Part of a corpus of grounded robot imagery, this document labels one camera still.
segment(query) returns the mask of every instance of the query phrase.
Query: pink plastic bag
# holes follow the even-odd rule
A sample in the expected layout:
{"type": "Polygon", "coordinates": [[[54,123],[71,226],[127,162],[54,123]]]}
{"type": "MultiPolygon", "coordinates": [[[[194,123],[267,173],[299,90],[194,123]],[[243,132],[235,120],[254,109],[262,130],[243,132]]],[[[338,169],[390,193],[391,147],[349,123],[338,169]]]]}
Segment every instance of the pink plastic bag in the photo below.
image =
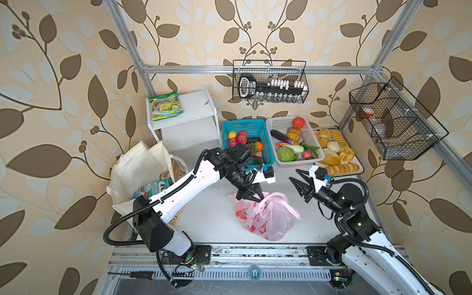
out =
{"type": "Polygon", "coordinates": [[[294,218],[302,219],[282,193],[262,192],[264,199],[259,203],[245,199],[237,200],[236,194],[237,192],[230,195],[229,199],[236,205],[236,217],[244,228],[271,242],[285,236],[287,231],[294,226],[294,218]]]}

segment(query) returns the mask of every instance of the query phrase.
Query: snack bag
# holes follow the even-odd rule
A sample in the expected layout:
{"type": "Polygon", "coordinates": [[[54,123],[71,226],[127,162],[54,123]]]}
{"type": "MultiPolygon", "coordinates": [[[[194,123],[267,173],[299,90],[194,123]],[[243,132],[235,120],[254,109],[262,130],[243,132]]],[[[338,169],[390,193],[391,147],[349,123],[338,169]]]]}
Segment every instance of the snack bag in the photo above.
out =
{"type": "Polygon", "coordinates": [[[162,120],[182,114],[177,91],[148,98],[152,107],[152,120],[162,120]]]}

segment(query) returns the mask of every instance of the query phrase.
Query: black wire rack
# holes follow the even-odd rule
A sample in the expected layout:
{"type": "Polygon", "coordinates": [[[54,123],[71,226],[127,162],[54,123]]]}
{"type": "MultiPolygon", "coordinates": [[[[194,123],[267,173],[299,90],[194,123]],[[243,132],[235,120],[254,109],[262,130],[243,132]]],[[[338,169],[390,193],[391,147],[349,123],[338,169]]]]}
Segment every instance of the black wire rack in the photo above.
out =
{"type": "Polygon", "coordinates": [[[415,160],[449,134],[395,77],[352,90],[349,103],[383,160],[415,160]],[[413,106],[402,99],[402,90],[411,96],[413,106]]]}
{"type": "Polygon", "coordinates": [[[309,88],[306,61],[233,60],[233,98],[248,103],[304,103],[309,88]]]}

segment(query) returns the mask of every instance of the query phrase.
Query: tomato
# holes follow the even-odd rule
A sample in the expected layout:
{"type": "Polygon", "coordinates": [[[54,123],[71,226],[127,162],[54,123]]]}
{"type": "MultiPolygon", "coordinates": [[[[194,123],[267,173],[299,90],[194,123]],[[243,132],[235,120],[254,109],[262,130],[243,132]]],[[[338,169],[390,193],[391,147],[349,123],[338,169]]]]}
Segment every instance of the tomato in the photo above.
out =
{"type": "Polygon", "coordinates": [[[305,126],[305,120],[303,120],[303,118],[296,117],[296,118],[292,121],[292,125],[293,125],[295,128],[302,129],[302,128],[305,126]]]}

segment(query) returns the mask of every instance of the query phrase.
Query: green vegetable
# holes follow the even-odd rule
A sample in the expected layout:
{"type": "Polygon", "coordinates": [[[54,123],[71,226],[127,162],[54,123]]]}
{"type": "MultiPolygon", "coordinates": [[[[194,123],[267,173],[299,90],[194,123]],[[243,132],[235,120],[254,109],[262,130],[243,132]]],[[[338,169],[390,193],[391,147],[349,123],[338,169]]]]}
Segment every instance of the green vegetable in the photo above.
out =
{"type": "Polygon", "coordinates": [[[286,145],[280,147],[277,152],[277,157],[281,162],[291,162],[298,158],[298,155],[286,145]]]}

